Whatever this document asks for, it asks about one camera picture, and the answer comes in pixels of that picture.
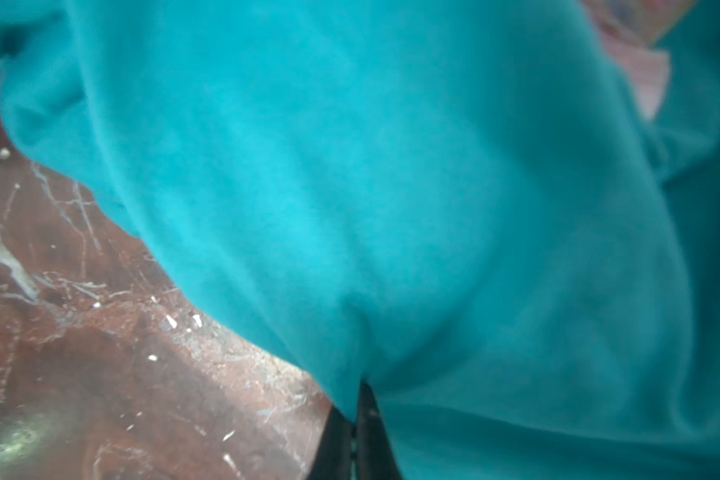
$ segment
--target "cloth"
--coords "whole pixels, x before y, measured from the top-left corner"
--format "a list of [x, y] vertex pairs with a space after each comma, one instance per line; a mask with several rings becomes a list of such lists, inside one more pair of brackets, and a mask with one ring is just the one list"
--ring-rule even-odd
[[720, 0], [0, 1], [0, 113], [408, 480], [720, 478]]

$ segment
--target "teal fabric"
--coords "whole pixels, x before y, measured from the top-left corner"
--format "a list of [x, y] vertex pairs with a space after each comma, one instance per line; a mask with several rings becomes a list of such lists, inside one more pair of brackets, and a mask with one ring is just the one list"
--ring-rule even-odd
[[720, 0], [0, 0], [0, 112], [408, 480], [720, 478]]

